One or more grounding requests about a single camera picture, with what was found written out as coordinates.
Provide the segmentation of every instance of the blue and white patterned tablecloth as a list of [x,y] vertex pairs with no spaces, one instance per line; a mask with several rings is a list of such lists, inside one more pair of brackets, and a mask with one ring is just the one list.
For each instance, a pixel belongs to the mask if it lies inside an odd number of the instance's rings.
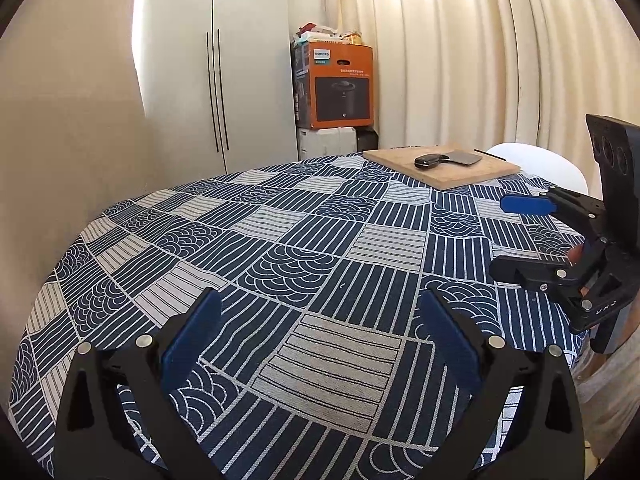
[[[108,208],[38,295],[18,350],[10,415],[51,472],[74,348],[122,345],[183,312],[206,286],[223,328],[172,393],[202,448],[239,479],[404,479],[443,442],[468,395],[415,311],[437,283],[518,348],[580,345],[542,294],[495,283],[498,254],[562,258],[580,238],[551,218],[501,211],[524,174],[437,191],[359,154],[228,174]],[[130,391],[143,454],[159,457]],[[495,457],[510,397],[482,460]]]

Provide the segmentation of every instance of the white box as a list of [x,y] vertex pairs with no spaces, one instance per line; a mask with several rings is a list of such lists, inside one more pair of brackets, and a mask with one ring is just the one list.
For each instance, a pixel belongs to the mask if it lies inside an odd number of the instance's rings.
[[356,151],[356,130],[352,126],[307,130],[298,128],[298,159],[349,155]]

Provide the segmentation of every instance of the blue gripper pad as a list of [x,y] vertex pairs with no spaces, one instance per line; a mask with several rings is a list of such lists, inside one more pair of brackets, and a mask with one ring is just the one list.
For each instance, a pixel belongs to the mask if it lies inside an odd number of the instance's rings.
[[544,196],[505,195],[500,200],[505,213],[547,216],[556,212],[556,204]]
[[162,354],[160,387],[166,394],[184,384],[202,351],[215,339],[221,313],[222,298],[212,290]]
[[442,353],[456,384],[475,395],[482,387],[482,379],[478,354],[471,343],[430,290],[418,298],[418,309],[427,332],[436,344],[436,350]]

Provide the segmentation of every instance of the cardboard box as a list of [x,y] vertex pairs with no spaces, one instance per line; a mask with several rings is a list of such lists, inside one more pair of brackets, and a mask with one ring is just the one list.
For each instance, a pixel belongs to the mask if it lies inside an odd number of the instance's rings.
[[373,50],[313,41],[294,50],[296,124],[320,130],[373,124]]
[[356,151],[354,128],[298,129],[298,158],[307,160],[316,156],[349,155]]

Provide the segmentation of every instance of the wardrobe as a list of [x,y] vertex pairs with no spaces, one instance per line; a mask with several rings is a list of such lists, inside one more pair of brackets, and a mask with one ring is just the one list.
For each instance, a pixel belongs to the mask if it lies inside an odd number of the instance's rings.
[[287,0],[136,0],[138,67],[173,183],[297,160]]

